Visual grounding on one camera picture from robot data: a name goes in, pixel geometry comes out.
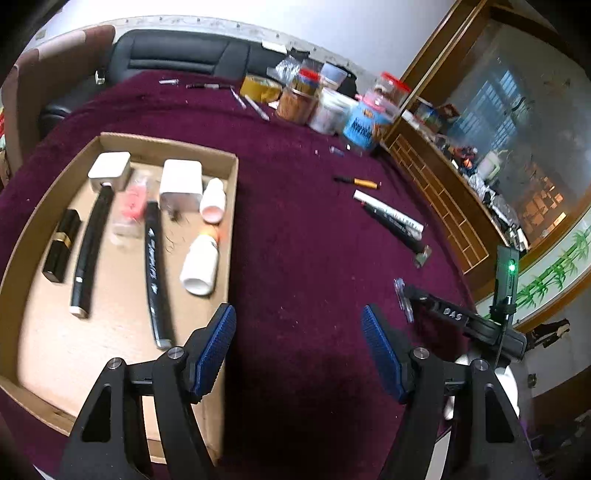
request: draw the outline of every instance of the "green bamboo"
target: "green bamboo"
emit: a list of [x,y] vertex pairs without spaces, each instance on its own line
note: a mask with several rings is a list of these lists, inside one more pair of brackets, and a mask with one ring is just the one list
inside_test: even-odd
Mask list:
[[[564,288],[566,277],[571,277],[579,271],[574,264],[574,261],[587,260],[589,257],[589,241],[587,240],[587,237],[590,233],[591,225],[584,231],[575,232],[573,235],[574,243],[570,248],[563,252],[556,262],[546,268],[540,275],[517,292],[517,309],[520,309],[521,307],[537,306],[535,297],[537,296],[538,301],[541,301],[548,293],[548,287],[552,284],[557,285],[559,290]],[[576,254],[574,260],[571,258],[572,254]],[[486,315],[485,318],[490,319],[490,314]]]

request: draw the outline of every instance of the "lipstick tube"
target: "lipstick tube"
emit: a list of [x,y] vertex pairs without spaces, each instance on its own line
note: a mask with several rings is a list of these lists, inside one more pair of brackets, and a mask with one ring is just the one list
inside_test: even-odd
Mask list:
[[43,275],[54,283],[62,283],[72,252],[72,246],[80,229],[80,216],[73,209],[67,209],[57,225],[56,233],[51,238],[51,245],[47,252]]

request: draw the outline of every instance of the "cardboard box tray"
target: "cardboard box tray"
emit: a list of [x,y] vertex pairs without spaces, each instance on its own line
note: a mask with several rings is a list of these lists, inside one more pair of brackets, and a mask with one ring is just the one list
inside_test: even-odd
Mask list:
[[[69,313],[73,272],[86,220],[96,200],[87,173],[104,151],[129,151],[132,167],[152,172],[159,180],[167,158],[199,160],[204,181],[224,182],[226,214],[219,225],[219,266],[209,297],[188,293],[178,277],[189,246],[203,221],[198,213],[178,222],[163,215],[164,262],[177,344],[207,324],[228,299],[232,222],[238,158],[230,153],[182,142],[117,133],[102,133],[72,160],[55,180],[29,218],[0,285],[0,387],[17,403],[52,428],[68,434],[92,385],[106,362],[120,356],[128,364],[161,355],[152,337],[148,314],[144,239],[114,242],[110,220],[100,247],[92,308],[87,320]],[[63,284],[48,281],[41,269],[50,238],[66,208],[75,208],[83,223],[72,249]],[[223,429],[223,367],[213,391],[193,406],[203,440],[214,460],[221,454]],[[153,398],[144,397],[148,446],[153,461],[163,462]]]

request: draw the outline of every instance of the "maroon tablecloth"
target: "maroon tablecloth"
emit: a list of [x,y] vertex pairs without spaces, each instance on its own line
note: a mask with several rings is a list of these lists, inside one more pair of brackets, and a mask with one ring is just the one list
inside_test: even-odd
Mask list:
[[[181,85],[158,84],[172,77]],[[360,312],[377,303],[415,343],[447,359],[459,353],[463,342],[453,329],[419,318],[421,330],[410,331],[392,287],[393,279],[402,277],[448,300],[472,304],[442,228],[386,156],[331,154],[331,145],[343,149],[335,137],[273,114],[264,122],[250,107],[242,110],[227,90],[184,88],[199,79],[145,72],[62,122],[0,194],[0,272],[43,193],[101,131],[235,153],[240,166],[230,302],[238,329],[227,363],[223,477],[374,479],[403,408],[379,383]],[[355,188],[335,183],[334,174],[381,181],[375,196],[426,225],[424,240],[433,254],[422,270],[352,199]],[[7,411],[5,399],[2,405]],[[55,453],[44,455],[46,447],[37,440],[51,432],[37,436],[36,421],[19,427],[18,412],[23,411],[10,406],[7,422],[19,444],[55,473],[63,439],[49,450]]]

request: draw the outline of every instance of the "black handle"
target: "black handle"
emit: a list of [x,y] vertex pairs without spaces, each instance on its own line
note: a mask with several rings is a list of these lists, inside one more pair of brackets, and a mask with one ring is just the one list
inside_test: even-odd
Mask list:
[[419,240],[413,238],[406,230],[404,225],[387,213],[365,204],[363,209],[368,215],[381,223],[384,227],[390,230],[390,233],[395,235],[404,245],[406,245],[415,254],[422,254],[425,251],[425,246]]
[[168,350],[174,345],[170,305],[162,255],[162,221],[158,202],[148,202],[145,213],[145,273],[148,311],[156,346]]
[[445,371],[444,362],[433,354],[418,363],[421,369],[411,403],[404,411],[378,480],[423,480],[427,476],[441,422]]
[[78,318],[88,318],[90,313],[92,288],[95,285],[96,260],[99,256],[100,242],[114,196],[115,193],[110,185],[103,186],[88,218],[74,271],[72,299],[70,300],[70,313]]

